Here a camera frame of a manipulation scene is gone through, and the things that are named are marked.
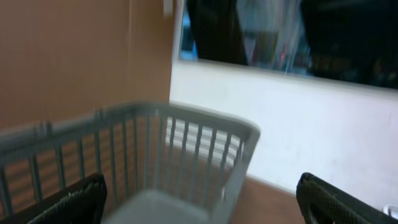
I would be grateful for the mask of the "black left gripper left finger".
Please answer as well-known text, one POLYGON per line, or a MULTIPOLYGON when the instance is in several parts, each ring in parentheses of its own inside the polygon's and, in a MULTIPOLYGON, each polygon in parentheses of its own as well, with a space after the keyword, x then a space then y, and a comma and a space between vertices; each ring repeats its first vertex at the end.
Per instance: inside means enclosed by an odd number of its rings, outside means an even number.
POLYGON ((104 175, 94 173, 1 224, 100 224, 107 194, 104 175))

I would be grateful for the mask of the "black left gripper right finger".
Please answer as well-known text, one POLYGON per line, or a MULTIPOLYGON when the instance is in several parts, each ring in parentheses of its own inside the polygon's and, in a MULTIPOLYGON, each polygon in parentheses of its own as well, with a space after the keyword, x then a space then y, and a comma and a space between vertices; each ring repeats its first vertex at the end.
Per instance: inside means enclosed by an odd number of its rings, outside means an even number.
POLYGON ((296 199, 306 224, 397 224, 397 220, 305 172, 296 199))

